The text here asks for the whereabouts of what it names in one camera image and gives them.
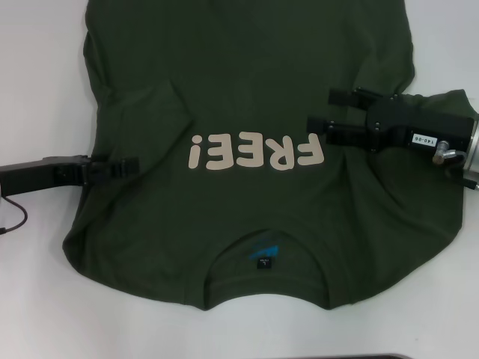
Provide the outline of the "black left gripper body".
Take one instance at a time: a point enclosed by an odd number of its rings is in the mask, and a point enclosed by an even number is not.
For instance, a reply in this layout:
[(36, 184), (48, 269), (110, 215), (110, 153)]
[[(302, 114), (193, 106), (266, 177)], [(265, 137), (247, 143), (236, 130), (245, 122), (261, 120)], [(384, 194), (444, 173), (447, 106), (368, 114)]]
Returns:
[(39, 161), (1, 166), (1, 195), (84, 186), (91, 160), (87, 156), (52, 156)]

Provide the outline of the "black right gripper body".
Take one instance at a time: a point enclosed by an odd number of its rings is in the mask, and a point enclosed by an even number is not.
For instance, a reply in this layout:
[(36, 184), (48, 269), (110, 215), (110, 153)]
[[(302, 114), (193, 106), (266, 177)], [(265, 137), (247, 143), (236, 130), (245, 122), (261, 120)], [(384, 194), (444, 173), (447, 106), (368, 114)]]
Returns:
[(410, 105), (398, 96), (376, 101), (366, 112), (367, 146), (372, 152), (389, 147), (412, 147), (431, 152), (440, 141), (466, 150), (475, 121)]

